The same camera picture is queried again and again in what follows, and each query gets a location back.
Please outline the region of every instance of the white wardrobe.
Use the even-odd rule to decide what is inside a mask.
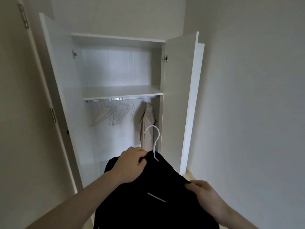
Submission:
[[[83,186],[109,159],[140,145],[146,102],[160,129],[156,150],[184,174],[204,51],[199,32],[166,41],[80,34],[39,15]],[[92,126],[106,101],[133,110],[117,125]]]

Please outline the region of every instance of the metal hanging rod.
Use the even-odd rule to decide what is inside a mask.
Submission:
[[[112,101],[112,100],[136,100],[136,99],[147,99],[156,98],[160,96],[137,96],[137,97],[121,97],[121,98],[110,98],[110,99],[98,99],[98,100],[86,100],[86,103],[98,102],[98,101]]]

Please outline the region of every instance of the wardrobe door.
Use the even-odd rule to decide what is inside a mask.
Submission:
[[[39,17],[69,129],[67,133],[71,137],[82,184],[86,186],[98,174],[94,170],[85,102],[72,54],[71,33],[61,29],[44,14],[40,13]]]
[[[161,154],[185,174],[192,135],[204,44],[199,32],[165,44]]]

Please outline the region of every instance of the white shelf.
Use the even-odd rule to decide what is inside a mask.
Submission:
[[[84,100],[162,95],[160,88],[154,85],[90,87],[83,89]]]
[[[100,34],[72,33],[72,38],[81,46],[115,46],[136,48],[162,48],[165,40],[150,38],[130,38]]]

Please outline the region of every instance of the white plastic hanger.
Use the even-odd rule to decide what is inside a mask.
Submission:
[[[155,125],[150,125],[150,126],[147,127],[147,129],[144,131],[144,133],[145,133],[150,127],[155,127],[155,128],[158,130],[158,134],[159,134],[159,135],[158,135],[158,137],[157,137],[157,140],[156,140],[155,143],[153,144],[153,151],[152,151],[152,153],[153,153],[154,158],[155,158],[158,162],[160,162],[160,161],[156,158],[156,152],[155,152],[156,144],[157,144],[157,141],[158,141],[158,139],[159,139],[159,137],[160,137],[160,131],[159,131],[159,129],[158,129],[157,126],[155,126]]]

